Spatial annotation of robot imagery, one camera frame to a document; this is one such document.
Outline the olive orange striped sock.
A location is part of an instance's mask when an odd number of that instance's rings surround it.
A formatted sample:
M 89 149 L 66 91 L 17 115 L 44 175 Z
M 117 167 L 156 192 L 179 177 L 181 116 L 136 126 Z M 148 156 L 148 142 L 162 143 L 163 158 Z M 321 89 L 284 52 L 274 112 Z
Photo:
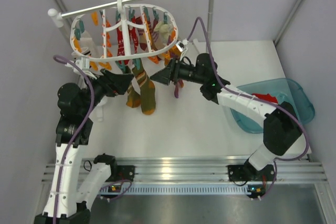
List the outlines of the olive orange striped sock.
M 140 95 L 135 91 L 132 82 L 127 89 L 127 102 L 126 105 L 130 108 L 137 108 L 141 104 Z

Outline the white oval clip hanger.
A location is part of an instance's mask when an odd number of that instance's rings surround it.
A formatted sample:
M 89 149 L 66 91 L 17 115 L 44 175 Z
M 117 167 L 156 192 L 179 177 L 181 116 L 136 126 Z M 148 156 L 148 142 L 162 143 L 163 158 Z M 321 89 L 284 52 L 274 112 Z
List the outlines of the white oval clip hanger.
M 177 53 L 176 43 L 178 42 L 178 28 L 175 22 L 173 15 L 168 12 L 166 9 L 161 8 L 156 5 L 150 4 L 123 4 L 123 0 L 117 0 L 117 6 L 115 9 L 117 10 L 116 16 L 116 24 L 110 26 L 106 17 L 106 9 L 99 7 L 98 10 L 102 12 L 102 39 L 103 39 L 103 54 L 99 58 L 95 58 L 92 56 L 86 56 L 81 53 L 81 49 L 79 47 L 79 38 L 80 32 L 82 31 L 81 18 L 83 14 L 75 17 L 71 24 L 71 32 L 70 32 L 70 45 L 76 54 L 76 58 L 87 58 L 90 62 L 97 62 L 100 64 L 110 63 L 113 61 L 123 61 L 123 60 L 138 60 L 141 58 L 149 58 L 154 63 L 158 63 L 158 60 L 155 58 L 158 55 L 163 55 L 164 57 L 168 57 L 168 52 L 173 51 Z M 157 16 L 157 11 L 162 12 L 163 14 L 163 22 L 165 24 L 172 24 L 173 31 L 168 39 L 167 43 L 161 42 L 159 39 L 157 42 L 154 41 L 154 32 L 153 28 L 149 27 L 149 19 L 148 19 L 148 10 L 151 9 L 153 11 L 153 15 Z M 109 33 L 112 31 L 117 31 L 117 28 L 122 27 L 123 39 L 124 39 L 124 56 L 116 56 L 114 57 L 112 53 L 109 51 L 110 45 L 110 37 Z M 146 50 L 143 53 L 135 54 L 131 49 L 133 43 L 129 38 L 129 28 L 128 26 L 135 27 L 135 30 L 142 30 L 142 35 L 145 36 Z

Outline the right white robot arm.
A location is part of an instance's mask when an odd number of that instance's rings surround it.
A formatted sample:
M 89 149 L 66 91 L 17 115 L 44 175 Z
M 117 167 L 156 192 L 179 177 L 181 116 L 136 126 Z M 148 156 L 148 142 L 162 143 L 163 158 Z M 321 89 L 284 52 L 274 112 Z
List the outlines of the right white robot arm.
M 261 178 L 265 167 L 283 156 L 303 134 L 290 103 L 278 105 L 234 87 L 218 75 L 217 64 L 208 53 L 198 55 L 195 64 L 172 59 L 150 79 L 164 85 L 178 80 L 200 84 L 200 92 L 206 100 L 229 107 L 262 127 L 263 142 L 244 162 L 240 170 L 241 181 Z

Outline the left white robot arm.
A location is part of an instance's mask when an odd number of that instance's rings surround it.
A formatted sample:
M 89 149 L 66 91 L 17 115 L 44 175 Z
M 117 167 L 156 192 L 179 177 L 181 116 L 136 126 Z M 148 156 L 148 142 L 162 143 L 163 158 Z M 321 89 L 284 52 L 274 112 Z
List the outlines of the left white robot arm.
M 107 180 L 117 178 L 119 169 L 114 156 L 101 154 L 91 171 L 78 183 L 81 163 L 93 122 L 91 111 L 105 97 L 123 95 L 133 74 L 115 74 L 102 70 L 87 79 L 87 87 L 66 83 L 58 90 L 60 119 L 56 127 L 56 162 L 47 203 L 34 223 L 89 223 L 91 207 Z

